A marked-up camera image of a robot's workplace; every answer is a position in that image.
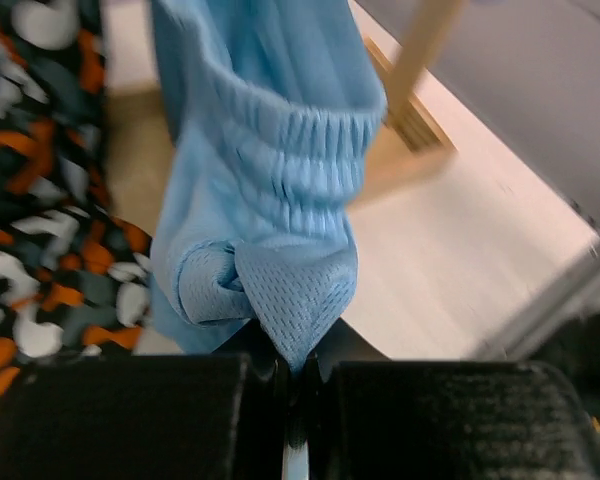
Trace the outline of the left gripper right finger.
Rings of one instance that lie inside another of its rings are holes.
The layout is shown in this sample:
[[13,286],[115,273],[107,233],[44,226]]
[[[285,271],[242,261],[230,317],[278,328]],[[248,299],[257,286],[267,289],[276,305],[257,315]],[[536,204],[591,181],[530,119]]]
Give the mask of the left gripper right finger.
[[600,479],[600,433],[543,363],[392,360],[337,321],[305,385],[313,479]]

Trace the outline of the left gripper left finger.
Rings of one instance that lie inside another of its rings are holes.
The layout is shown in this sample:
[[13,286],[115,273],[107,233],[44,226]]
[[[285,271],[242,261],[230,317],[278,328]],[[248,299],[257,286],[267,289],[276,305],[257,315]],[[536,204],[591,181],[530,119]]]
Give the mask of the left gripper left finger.
[[287,385],[247,352],[30,368],[0,405],[0,479],[296,479]]

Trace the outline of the light blue shorts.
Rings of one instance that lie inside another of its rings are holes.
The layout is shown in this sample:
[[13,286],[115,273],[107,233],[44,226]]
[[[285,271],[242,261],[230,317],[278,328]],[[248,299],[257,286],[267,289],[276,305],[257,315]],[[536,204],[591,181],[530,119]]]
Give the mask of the light blue shorts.
[[384,88],[345,1],[155,1],[151,19],[175,147],[155,329],[203,354],[256,320],[299,371],[355,294],[346,208]]

